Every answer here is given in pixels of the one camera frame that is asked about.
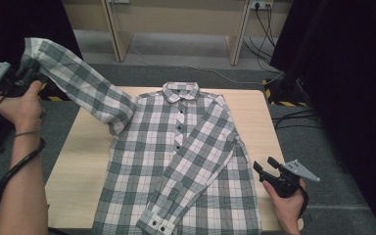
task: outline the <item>hand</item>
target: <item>hand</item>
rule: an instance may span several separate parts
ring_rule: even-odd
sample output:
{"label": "hand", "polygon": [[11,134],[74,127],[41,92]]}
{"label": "hand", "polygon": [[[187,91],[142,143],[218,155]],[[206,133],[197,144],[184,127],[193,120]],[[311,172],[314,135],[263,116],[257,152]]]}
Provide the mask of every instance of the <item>hand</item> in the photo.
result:
{"label": "hand", "polygon": [[17,133],[40,128],[42,109],[37,99],[40,88],[41,82],[36,80],[22,97],[5,98],[0,104],[0,115],[14,124]]}
{"label": "hand", "polygon": [[[273,202],[274,213],[282,229],[287,234],[301,234],[298,226],[299,214],[304,204],[301,190],[297,190],[290,198],[280,198],[269,182],[263,181],[262,184]],[[300,184],[306,190],[303,180],[300,181]]]}

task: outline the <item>plaid shirt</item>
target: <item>plaid shirt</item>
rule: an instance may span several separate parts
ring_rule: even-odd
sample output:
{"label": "plaid shirt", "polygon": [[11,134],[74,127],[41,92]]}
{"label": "plaid shirt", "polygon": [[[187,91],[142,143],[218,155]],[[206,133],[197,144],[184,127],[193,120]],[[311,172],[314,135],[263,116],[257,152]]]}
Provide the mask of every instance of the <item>plaid shirt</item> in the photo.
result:
{"label": "plaid shirt", "polygon": [[131,98],[45,39],[26,40],[30,57],[115,137],[93,233],[260,233],[249,158],[222,96],[169,82]]}

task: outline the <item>wooden table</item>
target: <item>wooden table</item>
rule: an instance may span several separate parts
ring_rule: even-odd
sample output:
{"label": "wooden table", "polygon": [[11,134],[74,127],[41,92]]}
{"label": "wooden table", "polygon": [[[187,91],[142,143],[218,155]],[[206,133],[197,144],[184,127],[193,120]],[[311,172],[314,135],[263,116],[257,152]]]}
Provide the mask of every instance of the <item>wooden table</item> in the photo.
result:
{"label": "wooden table", "polygon": [[[135,97],[158,87],[122,87]],[[222,94],[251,158],[264,170],[278,175],[267,163],[271,156],[284,163],[263,94],[256,90],[202,89]],[[104,185],[113,137],[108,127],[81,109],[46,184],[49,226],[91,228]],[[254,172],[262,230],[280,230],[273,205],[259,175]]]}

